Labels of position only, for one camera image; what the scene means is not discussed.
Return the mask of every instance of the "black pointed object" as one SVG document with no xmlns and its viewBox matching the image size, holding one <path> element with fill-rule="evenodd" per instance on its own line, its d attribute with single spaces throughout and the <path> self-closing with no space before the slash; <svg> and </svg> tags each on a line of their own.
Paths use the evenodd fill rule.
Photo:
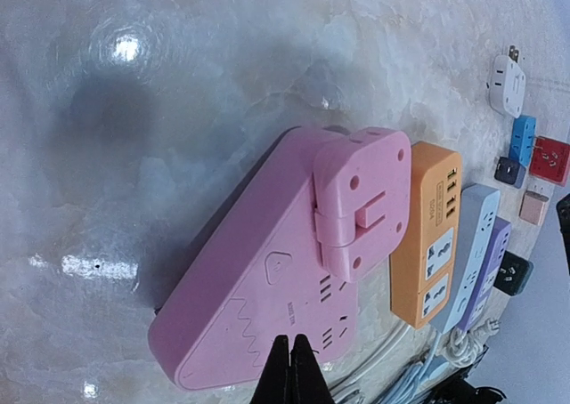
<svg viewBox="0 0 570 404">
<path fill-rule="evenodd" d="M 288 338 L 275 338 L 251 404 L 335 404 L 306 335 L 295 338 L 290 364 Z"/>
</svg>

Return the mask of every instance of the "power cord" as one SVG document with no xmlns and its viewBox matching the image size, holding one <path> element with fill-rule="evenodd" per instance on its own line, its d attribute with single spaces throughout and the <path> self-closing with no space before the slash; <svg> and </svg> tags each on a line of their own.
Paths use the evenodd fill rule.
<svg viewBox="0 0 570 404">
<path fill-rule="evenodd" d="M 400 322 L 392 329 L 387 339 L 348 376 L 330 388 L 330 394 L 337 404 L 362 404 L 365 400 L 358 381 L 376 367 L 410 331 L 410 326 Z"/>
<path fill-rule="evenodd" d="M 454 328 L 442 354 L 455 367 L 464 368 L 475 363 L 489 336 L 499 332 L 499 321 L 488 319 L 481 327 L 468 333 Z"/>
<path fill-rule="evenodd" d="M 407 404 L 410 402 L 419 387 L 426 381 L 426 371 L 436 355 L 441 339 L 442 334 L 437 332 L 425 361 L 420 360 L 410 364 L 396 383 L 377 397 L 372 404 Z"/>
</svg>

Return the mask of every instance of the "white plug adapter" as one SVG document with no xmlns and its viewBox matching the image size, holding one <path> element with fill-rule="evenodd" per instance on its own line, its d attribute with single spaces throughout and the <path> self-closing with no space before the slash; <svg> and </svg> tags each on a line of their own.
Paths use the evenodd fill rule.
<svg viewBox="0 0 570 404">
<path fill-rule="evenodd" d="M 461 192 L 460 227 L 449 302 L 431 320 L 431 325 L 447 333 L 460 322 L 473 293 L 489 238 L 493 230 L 501 193 L 483 184 Z"/>
<path fill-rule="evenodd" d="M 493 64 L 489 84 L 491 107 L 503 115 L 520 117 L 525 101 L 525 72 L 508 55 L 499 55 Z"/>
</svg>

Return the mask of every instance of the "light blue power strip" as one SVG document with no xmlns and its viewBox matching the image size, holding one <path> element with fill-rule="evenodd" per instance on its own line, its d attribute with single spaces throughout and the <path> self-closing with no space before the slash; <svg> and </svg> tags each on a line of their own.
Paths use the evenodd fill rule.
<svg viewBox="0 0 570 404">
<path fill-rule="evenodd" d="M 474 184 L 461 192 L 460 227 L 453 266 L 449 302 L 430 324 L 444 334 L 455 327 L 465 313 L 499 208 L 501 193 L 483 184 Z"/>
<path fill-rule="evenodd" d="M 536 130 L 535 117 L 519 117 L 513 123 L 513 133 L 510 137 L 509 158 L 521 166 L 528 167 L 533 157 L 534 133 Z"/>
</svg>

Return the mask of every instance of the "screw hole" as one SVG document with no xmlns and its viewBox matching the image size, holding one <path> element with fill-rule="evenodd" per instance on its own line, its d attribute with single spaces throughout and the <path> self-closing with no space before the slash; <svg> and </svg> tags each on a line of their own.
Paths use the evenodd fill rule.
<svg viewBox="0 0 570 404">
<path fill-rule="evenodd" d="M 359 184 L 360 184 L 360 179 L 358 178 L 357 175 L 355 175 L 352 179 L 350 179 L 350 189 L 356 190 Z"/>
</svg>

